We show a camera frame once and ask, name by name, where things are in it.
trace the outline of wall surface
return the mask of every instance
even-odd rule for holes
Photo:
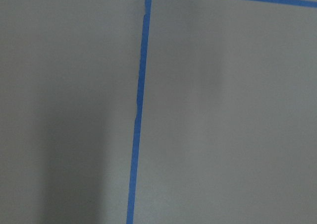
[[[0,223],[125,223],[144,0],[0,2]],[[317,223],[316,28],[152,1],[133,223]]]

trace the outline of vertical tape strip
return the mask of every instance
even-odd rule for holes
[[[146,70],[147,53],[148,53],[151,5],[152,5],[152,0],[145,0],[145,15],[143,18],[141,58],[140,58],[140,69],[139,69],[138,92],[137,92],[137,115],[134,121],[134,136],[133,136],[130,183],[129,183],[129,198],[128,198],[126,224],[133,224],[133,216],[134,216],[134,201],[135,201],[135,190],[136,190],[137,171],[138,171],[139,146],[140,146],[140,135],[141,135],[145,70]]]

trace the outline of gray wall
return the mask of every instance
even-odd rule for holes
[[[144,0],[0,1],[0,223],[124,223]]]
[[[125,223],[144,0],[0,2],[0,223]],[[316,28],[153,0],[136,224],[317,222]]]

